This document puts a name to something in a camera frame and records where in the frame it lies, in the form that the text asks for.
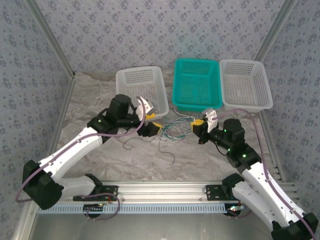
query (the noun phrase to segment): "patterned wallpaper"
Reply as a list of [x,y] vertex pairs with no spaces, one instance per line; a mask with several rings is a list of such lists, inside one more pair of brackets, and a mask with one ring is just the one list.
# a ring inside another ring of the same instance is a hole
[[319,0],[297,3],[263,63],[273,97],[266,113],[284,171],[302,206],[320,219]]
[[283,0],[37,0],[74,71],[253,59]]
[[23,165],[46,156],[69,80],[24,1],[0,9],[0,240],[9,240]]

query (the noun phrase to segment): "plastic basket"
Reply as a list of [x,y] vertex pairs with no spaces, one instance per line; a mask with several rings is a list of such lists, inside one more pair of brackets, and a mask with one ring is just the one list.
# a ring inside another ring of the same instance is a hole
[[115,75],[116,94],[129,96],[135,107],[138,106],[137,96],[151,101],[155,107],[155,117],[160,119],[169,112],[164,78],[160,67],[142,66],[120,70]]
[[265,66],[259,61],[220,61],[222,101],[225,110],[246,109],[257,113],[273,106]]
[[202,112],[207,108],[221,108],[219,63],[207,59],[177,59],[172,103],[180,111]]

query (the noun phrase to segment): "teal plastic basket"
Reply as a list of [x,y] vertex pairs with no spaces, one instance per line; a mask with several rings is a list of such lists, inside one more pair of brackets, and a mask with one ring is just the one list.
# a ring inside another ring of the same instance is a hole
[[207,108],[221,108],[219,63],[207,59],[177,59],[172,103],[180,111],[202,112]]

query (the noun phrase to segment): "white plastic basket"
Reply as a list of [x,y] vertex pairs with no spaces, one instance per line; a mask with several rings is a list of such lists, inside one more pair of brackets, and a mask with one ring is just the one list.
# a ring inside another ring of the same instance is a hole
[[243,108],[251,113],[273,106],[265,66],[259,61],[223,59],[220,65],[225,110]]
[[129,96],[135,107],[138,106],[137,96],[151,101],[155,107],[155,117],[160,119],[169,112],[164,78],[160,67],[142,66],[120,70],[115,75],[116,94]]

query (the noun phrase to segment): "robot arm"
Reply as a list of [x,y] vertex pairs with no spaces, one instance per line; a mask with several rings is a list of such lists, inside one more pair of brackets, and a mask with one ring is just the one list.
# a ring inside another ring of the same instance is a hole
[[[41,167],[47,166],[36,174],[23,190],[43,210],[52,207],[60,198],[87,196],[93,192],[100,193],[95,190],[101,182],[91,174],[78,178],[63,179],[62,177],[82,157],[110,139],[110,137],[98,134],[116,135],[119,128],[126,130],[137,128],[144,120],[144,109],[146,118],[155,111],[154,105],[143,97],[140,97],[138,102],[139,106],[134,108],[128,96],[117,94],[111,100],[109,108],[92,118],[87,127],[73,140],[38,163],[33,160],[28,161],[23,167],[22,182],[26,181],[35,171],[39,171]],[[129,107],[132,108],[133,113],[128,113]],[[152,137],[158,134],[160,128],[160,125],[149,122],[142,125],[137,133],[139,136]]]
[[[235,173],[222,181],[222,189],[227,197],[237,198],[246,204],[272,231],[274,240],[309,240],[311,235],[302,221],[291,208],[309,225],[313,232],[318,226],[318,219],[313,213],[305,213],[282,190],[267,171],[266,178],[262,159],[256,151],[245,142],[245,130],[238,119],[227,119],[223,129],[213,122],[213,109],[207,109],[203,119],[191,123],[193,133],[199,137],[199,144],[208,141],[226,149],[229,163],[251,183],[254,190],[243,177]],[[269,182],[291,208],[286,206],[272,189]]]

